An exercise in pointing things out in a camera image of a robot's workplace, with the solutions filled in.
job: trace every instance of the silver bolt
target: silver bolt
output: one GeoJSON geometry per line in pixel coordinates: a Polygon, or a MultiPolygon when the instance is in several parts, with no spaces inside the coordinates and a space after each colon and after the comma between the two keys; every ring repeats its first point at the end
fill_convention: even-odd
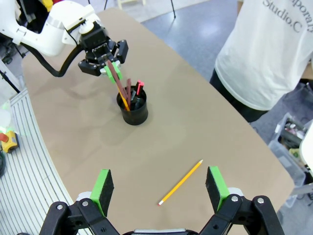
{"type": "Polygon", "coordinates": [[[262,204],[262,203],[264,203],[264,199],[263,198],[258,198],[258,203],[260,203],[260,204],[262,204]]]}
{"type": "Polygon", "coordinates": [[[232,197],[231,197],[231,200],[232,200],[233,202],[238,202],[238,197],[232,196],[232,197]]]}

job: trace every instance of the metal grate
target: metal grate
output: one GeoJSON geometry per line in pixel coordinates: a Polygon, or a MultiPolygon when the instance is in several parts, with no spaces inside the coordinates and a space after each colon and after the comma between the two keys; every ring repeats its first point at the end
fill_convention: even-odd
{"type": "Polygon", "coordinates": [[[46,149],[27,89],[11,100],[11,110],[20,147],[5,156],[6,172],[0,178],[0,234],[36,235],[53,202],[71,205],[73,201],[46,149]]]}

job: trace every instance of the brown tabletop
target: brown tabletop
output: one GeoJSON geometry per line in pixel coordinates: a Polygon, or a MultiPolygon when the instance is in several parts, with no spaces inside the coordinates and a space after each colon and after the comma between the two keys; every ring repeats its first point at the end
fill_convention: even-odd
{"type": "MultiPolygon", "coordinates": [[[[130,126],[116,104],[117,88],[72,63],[62,78],[28,55],[23,70],[34,113],[59,175],[72,199],[92,190],[101,169],[112,170],[109,220],[120,233],[135,228],[195,231],[213,213],[205,188],[209,165],[248,199],[267,195],[275,209],[293,182],[266,144],[211,85],[180,56],[126,13],[99,14],[110,37],[126,39],[124,78],[145,82],[148,119],[130,126]],[[160,199],[203,159],[199,169],[161,207],[160,199]]],[[[72,48],[48,58],[60,68],[72,48]]],[[[234,228],[232,234],[243,234],[234,228]]]]}

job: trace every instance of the white t-shirt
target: white t-shirt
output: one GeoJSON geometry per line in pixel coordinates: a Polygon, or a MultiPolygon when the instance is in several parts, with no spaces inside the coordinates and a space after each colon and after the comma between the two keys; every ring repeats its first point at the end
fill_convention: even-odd
{"type": "Polygon", "coordinates": [[[270,110],[313,55],[313,0],[245,0],[215,69],[240,102],[270,110]]]}

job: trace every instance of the pencil holder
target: pencil holder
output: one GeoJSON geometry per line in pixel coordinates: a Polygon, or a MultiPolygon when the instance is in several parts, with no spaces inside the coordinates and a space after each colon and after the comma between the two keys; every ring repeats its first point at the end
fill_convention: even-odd
{"type": "MultiPolygon", "coordinates": [[[[135,86],[131,86],[131,94],[134,91],[135,86]]],[[[130,111],[125,109],[125,105],[120,94],[117,94],[116,101],[122,111],[123,119],[129,125],[140,125],[148,117],[147,109],[147,95],[144,90],[141,91],[139,96],[135,96],[131,101],[130,111]]]]}

